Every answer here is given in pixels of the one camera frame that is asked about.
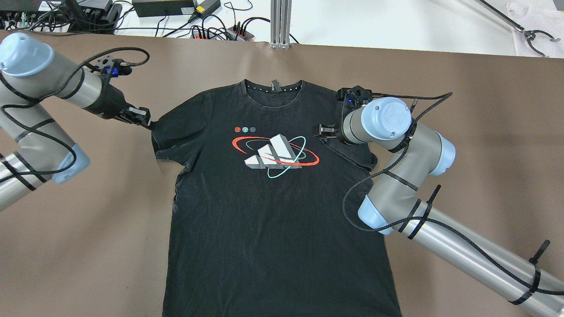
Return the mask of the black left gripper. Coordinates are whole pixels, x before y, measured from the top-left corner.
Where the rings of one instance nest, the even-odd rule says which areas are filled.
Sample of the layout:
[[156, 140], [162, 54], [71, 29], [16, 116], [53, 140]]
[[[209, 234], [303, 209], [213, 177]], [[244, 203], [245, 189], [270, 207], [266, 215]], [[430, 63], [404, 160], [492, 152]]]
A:
[[152, 128], [150, 110], [145, 107], [132, 107], [134, 117], [126, 114], [132, 107], [126, 102], [123, 93], [111, 84], [103, 85], [100, 96], [91, 104], [90, 113], [105, 120], [115, 119], [143, 128]]

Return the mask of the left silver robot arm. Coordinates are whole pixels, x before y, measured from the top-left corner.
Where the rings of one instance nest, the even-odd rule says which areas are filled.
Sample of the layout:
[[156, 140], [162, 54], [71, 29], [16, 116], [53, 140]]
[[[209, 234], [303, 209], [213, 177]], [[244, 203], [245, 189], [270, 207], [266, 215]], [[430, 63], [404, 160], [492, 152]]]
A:
[[26, 33], [12, 33], [1, 42], [1, 128], [19, 146], [1, 156], [1, 209], [54, 181], [64, 183], [83, 171], [90, 159], [41, 106], [51, 96], [105, 120], [152, 128], [150, 111], [129, 104], [110, 84], [129, 75], [133, 63], [113, 52], [149, 53], [141, 48], [113, 48], [75, 63], [50, 45]]

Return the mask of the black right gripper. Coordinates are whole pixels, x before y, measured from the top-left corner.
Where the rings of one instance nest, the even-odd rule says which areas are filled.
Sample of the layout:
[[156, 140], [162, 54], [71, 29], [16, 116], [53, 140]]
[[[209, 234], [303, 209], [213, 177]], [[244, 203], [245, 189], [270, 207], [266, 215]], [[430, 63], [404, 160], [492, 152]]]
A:
[[346, 138], [340, 127], [337, 125], [319, 125], [318, 134], [314, 135], [318, 139], [337, 139], [340, 142], [346, 142]]

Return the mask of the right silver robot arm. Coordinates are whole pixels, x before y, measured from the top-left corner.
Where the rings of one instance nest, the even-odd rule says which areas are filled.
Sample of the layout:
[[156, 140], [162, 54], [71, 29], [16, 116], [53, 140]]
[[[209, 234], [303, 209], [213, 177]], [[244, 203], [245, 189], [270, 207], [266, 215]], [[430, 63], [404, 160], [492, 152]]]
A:
[[563, 282], [538, 266], [548, 240], [523, 259], [435, 207], [439, 185], [428, 199], [417, 196], [427, 177], [453, 164], [456, 149], [420, 124], [403, 100], [346, 97], [341, 121], [319, 124], [313, 132], [350, 146], [375, 143], [392, 153], [389, 164], [371, 177], [374, 183], [358, 210], [369, 231], [404, 235], [534, 317], [563, 315]]

